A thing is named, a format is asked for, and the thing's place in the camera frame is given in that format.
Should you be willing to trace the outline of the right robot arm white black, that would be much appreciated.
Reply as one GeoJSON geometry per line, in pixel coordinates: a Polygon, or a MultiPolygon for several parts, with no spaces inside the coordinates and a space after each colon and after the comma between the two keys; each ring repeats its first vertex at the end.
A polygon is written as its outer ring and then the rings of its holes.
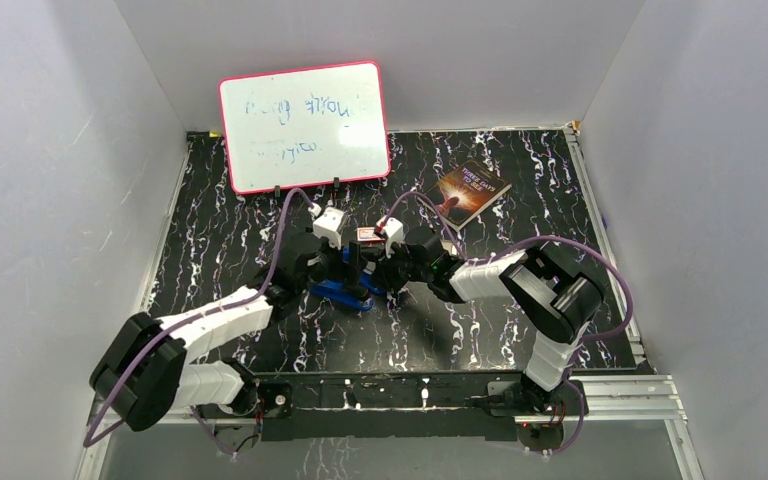
{"type": "Polygon", "coordinates": [[[563,382],[582,337],[604,300],[601,286],[559,249],[538,243],[497,259],[468,260],[444,246],[436,233],[411,233],[374,259],[372,282],[397,294],[407,283],[423,283],[453,304],[511,298],[536,330],[532,353],[511,393],[491,393],[528,413],[547,414],[563,399],[563,382]]]}

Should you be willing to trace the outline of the small red staple box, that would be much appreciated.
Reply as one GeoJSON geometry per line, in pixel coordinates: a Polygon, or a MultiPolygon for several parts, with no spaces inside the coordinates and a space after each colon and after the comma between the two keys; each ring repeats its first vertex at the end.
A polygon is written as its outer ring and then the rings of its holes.
{"type": "Polygon", "coordinates": [[[385,239],[376,232],[375,227],[358,228],[356,230],[356,238],[358,242],[368,243],[368,244],[380,243],[385,241],[385,239]]]}

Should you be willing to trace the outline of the whiteboard with pink frame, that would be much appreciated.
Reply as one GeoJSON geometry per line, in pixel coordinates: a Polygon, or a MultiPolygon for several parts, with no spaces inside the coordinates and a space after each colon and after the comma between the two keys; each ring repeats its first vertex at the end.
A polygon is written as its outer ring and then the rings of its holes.
{"type": "Polygon", "coordinates": [[[392,170],[373,61],[225,78],[218,95],[237,194],[380,179],[392,170]]]}

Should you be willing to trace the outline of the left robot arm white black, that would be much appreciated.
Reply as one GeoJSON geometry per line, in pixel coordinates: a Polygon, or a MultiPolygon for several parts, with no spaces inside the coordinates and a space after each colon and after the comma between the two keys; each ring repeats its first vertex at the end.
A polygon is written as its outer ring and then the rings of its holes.
{"type": "Polygon", "coordinates": [[[224,298],[176,315],[129,317],[89,385],[133,431],[184,407],[220,405],[235,416],[250,415],[264,402],[260,380],[232,358],[201,363],[199,357],[279,324],[309,292],[370,306],[360,283],[365,266],[357,242],[336,250],[308,238],[284,248],[276,262],[224,298]]]}

